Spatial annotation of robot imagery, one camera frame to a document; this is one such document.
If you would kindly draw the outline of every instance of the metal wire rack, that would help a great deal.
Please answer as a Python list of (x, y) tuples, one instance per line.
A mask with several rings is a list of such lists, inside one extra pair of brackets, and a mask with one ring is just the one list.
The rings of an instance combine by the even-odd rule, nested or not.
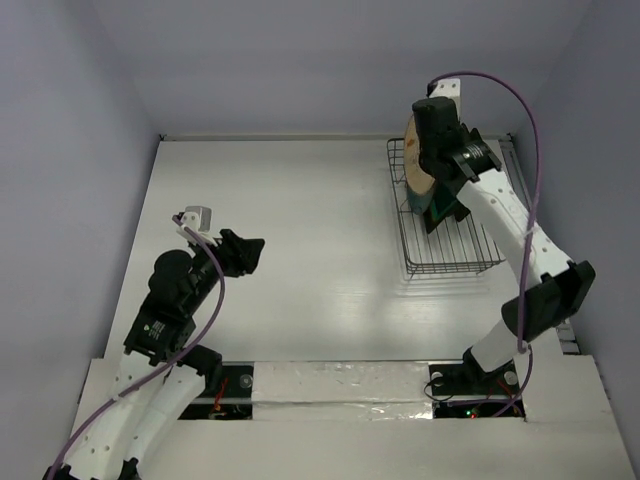
[(449, 217), (427, 234), (424, 218), (414, 214), (407, 201), (404, 139), (390, 139), (387, 156), (402, 251), (411, 277), (416, 274), (480, 273), (504, 261), (493, 239), (472, 215), (461, 222)]

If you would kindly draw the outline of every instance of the purple cable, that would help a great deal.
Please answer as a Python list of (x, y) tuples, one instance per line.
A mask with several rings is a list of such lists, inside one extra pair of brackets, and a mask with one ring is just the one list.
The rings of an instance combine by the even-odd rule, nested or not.
[[(504, 88), (509, 90), (522, 104), (527, 115), (529, 116), (529, 120), (531, 121), (531, 127), (533, 128), (533, 139), (536, 150), (536, 178), (534, 184), (534, 192), (533, 192), (533, 200), (531, 201), (531, 208), (529, 209), (529, 219), (527, 220), (527, 231), (525, 234), (524, 241), (524, 255), (522, 259), (522, 269), (520, 271), (520, 293), (518, 295), (518, 352), (525, 353), (527, 349), (524, 346), (524, 322), (525, 322), (525, 293), (527, 291), (527, 278), (529, 277), (529, 259), (531, 258), (531, 244), (533, 242), (533, 227), (536, 223), (536, 216), (538, 213), (538, 203), (540, 201), (540, 189), (541, 189), (541, 178), (542, 178), (542, 160), (540, 158), (540, 139), (538, 135), (538, 124), (536, 123), (536, 119), (533, 116), (533, 111), (527, 101), (518, 93), (518, 91), (509, 85), (507, 82), (500, 80), (498, 77), (490, 75), (488, 73), (483, 72), (475, 72), (473, 70), (460, 70), (457, 72), (445, 73), (444, 75), (439, 75), (433, 80), (429, 82), (429, 85), (432, 85), (439, 80), (443, 80), (445, 78), (451, 77), (481, 77), (486, 78), (488, 80), (492, 80)], [(529, 367), (527, 369), (527, 375), (525, 377), (524, 382), (522, 383), (522, 387), (516, 393), (513, 398), (510, 400), (505, 400), (507, 404), (504, 408), (500, 409), (499, 412), (495, 413), (494, 417), (499, 417), (504, 412), (506, 412), (509, 408), (511, 408), (518, 399), (522, 396), (522, 392), (525, 387), (529, 383), (529, 378), (531, 378), (531, 373), (533, 371), (533, 349), (531, 345), (529, 345)], [(449, 405), (469, 405), (470, 403), (465, 403), (467, 401), (453, 401), (449, 402)]]
[[(179, 226), (182, 226), (182, 222), (180, 221), (180, 218), (177, 215), (173, 217), (173, 221), (175, 223), (177, 223)], [(143, 385), (147, 384), (148, 382), (150, 382), (151, 380), (153, 380), (157, 376), (162, 375), (164, 372), (166, 372), (171, 367), (173, 367), (176, 363), (178, 363), (180, 360), (182, 360), (204, 338), (204, 336), (207, 334), (207, 332), (209, 331), (209, 329), (213, 325), (213, 322), (215, 322), (216, 318), (218, 318), (218, 314), (220, 313), (220, 309), (222, 308), (222, 301), (224, 300), (224, 295), (225, 295), (225, 290), (226, 290), (226, 286), (225, 286), (225, 283), (224, 283), (224, 273), (222, 271), (222, 266), (220, 265), (220, 262), (218, 262), (218, 259), (215, 257), (215, 255), (213, 254), (213, 252), (211, 251), (209, 246), (206, 244), (206, 242), (202, 239), (202, 237), (200, 237), (200, 235), (198, 235), (196, 232), (194, 232), (193, 230), (191, 230), (189, 227), (186, 227), (186, 226), (184, 227), (184, 231), (187, 232), (187, 234), (189, 234), (189, 236), (191, 238), (193, 238), (193, 240), (205, 251), (207, 256), (211, 259), (211, 262), (213, 263), (213, 266), (216, 269), (216, 272), (218, 273), (218, 277), (219, 277), (219, 281), (220, 281), (220, 294), (218, 296), (218, 303), (216, 304), (216, 307), (213, 310), (213, 314), (211, 315), (211, 318), (205, 324), (205, 326), (202, 329), (202, 331), (198, 335), (196, 335), (196, 338), (194, 338), (193, 341), (184, 348), (184, 350), (180, 351), (174, 357), (169, 359), (167, 361), (167, 363), (165, 363), (165, 364), (161, 365), (160, 367), (156, 368), (150, 374), (142, 377), (140, 380), (135, 382), (133, 385), (125, 388), (118, 395), (120, 398), (124, 398), (127, 395), (129, 395), (131, 392), (134, 392), (134, 391), (140, 389), (140, 387), (142, 387)], [(64, 461), (65, 455), (67, 454), (67, 452), (69, 452), (69, 450), (71, 449), (73, 444), (76, 442), (76, 440), (78, 440), (78, 438), (80, 438), (80, 435), (82, 435), (82, 433), (87, 428), (89, 428), (89, 426), (93, 422), (95, 422), (95, 420), (100, 415), (102, 415), (104, 412), (106, 412), (115, 403), (116, 402), (113, 399), (107, 400), (100, 408), (98, 408), (95, 412), (93, 412), (89, 416), (89, 418), (87, 418), (82, 423), (82, 425), (80, 425), (78, 427), (78, 429), (75, 432), (73, 432), (71, 437), (69, 437), (69, 440), (67, 441), (67, 443), (65, 443), (64, 446), (62, 447), (62, 450), (60, 451), (60, 453), (56, 457), (55, 461), (53, 462), (53, 465), (51, 465), (51, 468), (49, 469), (49, 473), (47, 474), (46, 480), (53, 480), (54, 479), (56, 472), (58, 471), (58, 469), (60, 468), (60, 466), (62, 465), (62, 463)]]

